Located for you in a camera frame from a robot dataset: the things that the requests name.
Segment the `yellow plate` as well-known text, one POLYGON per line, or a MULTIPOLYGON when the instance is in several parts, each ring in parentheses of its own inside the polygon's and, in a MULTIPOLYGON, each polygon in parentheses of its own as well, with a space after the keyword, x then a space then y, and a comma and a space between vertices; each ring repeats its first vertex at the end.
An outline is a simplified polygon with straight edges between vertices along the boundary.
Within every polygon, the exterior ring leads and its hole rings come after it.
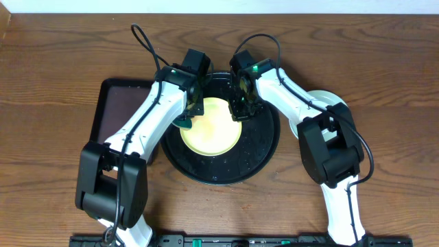
POLYGON ((217 156, 231 150, 238 142, 242 123, 233 121, 229 103, 217 97, 204 98, 204 114, 195 116, 190 129, 180 129, 185 145, 203 156, 217 156))

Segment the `mint green plate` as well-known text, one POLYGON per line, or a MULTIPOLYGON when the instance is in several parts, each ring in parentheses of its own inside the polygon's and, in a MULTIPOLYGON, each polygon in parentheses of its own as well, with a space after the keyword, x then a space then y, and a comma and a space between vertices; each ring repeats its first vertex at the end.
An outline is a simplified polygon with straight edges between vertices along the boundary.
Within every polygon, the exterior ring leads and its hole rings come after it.
MULTIPOLYGON (((343 103, 344 105, 346 105, 346 102, 342 98, 329 91, 314 90, 314 91, 309 91, 308 94, 315 98, 315 100, 313 100, 313 103, 316 103, 318 107, 323 108, 325 110, 327 106, 334 106, 338 103, 343 103)), ((297 107, 296 110, 298 110, 298 117, 295 117, 292 120, 290 119, 289 126, 294 136, 298 138, 297 125, 301 123, 305 117, 315 117, 319 115, 320 111, 315 110, 306 104, 297 107)), ((325 141, 329 141, 332 138, 336 137, 336 132, 330 132, 326 128, 322 130, 322 136, 325 141)))

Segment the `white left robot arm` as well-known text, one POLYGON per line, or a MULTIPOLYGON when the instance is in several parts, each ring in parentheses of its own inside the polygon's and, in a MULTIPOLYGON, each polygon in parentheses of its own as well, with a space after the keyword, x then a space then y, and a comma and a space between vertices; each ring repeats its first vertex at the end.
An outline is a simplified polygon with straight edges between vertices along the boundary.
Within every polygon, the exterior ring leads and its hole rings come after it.
POLYGON ((144 102, 103 143, 89 141, 80 153, 75 205, 107 223, 101 246, 147 246, 147 162, 162 135, 181 115, 203 115, 202 83, 211 66, 189 49, 182 64, 159 69, 144 102))

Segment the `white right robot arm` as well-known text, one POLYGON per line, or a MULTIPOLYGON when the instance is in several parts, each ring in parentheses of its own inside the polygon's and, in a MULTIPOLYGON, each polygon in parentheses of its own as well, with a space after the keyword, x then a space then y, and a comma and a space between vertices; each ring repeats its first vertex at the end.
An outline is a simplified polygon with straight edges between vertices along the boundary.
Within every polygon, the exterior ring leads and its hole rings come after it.
POLYGON ((358 244, 366 234, 356 192, 364 151, 348 106, 332 93, 305 91, 273 60, 257 62, 247 50, 233 55, 230 72, 232 118, 248 120, 265 102, 283 113, 306 172, 322 188, 329 236, 336 244, 358 244))

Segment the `green and yellow sponge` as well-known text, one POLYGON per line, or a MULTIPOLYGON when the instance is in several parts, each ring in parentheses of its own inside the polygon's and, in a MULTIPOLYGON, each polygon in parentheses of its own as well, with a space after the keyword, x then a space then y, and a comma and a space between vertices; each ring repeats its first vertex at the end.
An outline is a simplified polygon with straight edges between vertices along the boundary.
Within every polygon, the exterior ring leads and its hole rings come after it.
POLYGON ((177 117, 172 121, 173 125, 177 128, 191 129, 192 121, 190 117, 177 117))

